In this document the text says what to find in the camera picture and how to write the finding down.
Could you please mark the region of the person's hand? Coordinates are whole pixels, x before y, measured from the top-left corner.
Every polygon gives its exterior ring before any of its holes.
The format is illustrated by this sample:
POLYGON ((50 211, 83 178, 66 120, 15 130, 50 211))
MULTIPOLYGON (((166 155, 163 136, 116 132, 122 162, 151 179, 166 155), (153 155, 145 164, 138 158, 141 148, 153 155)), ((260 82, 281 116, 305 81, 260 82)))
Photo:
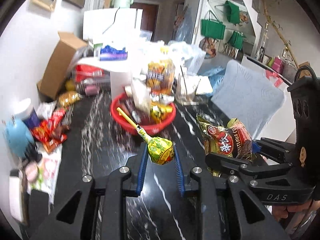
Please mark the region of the person's hand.
POLYGON ((319 201, 309 200, 301 205, 290 206, 272 206, 272 215, 276 221, 287 218, 289 213, 297 213, 302 211, 317 211, 319 209, 319 201))

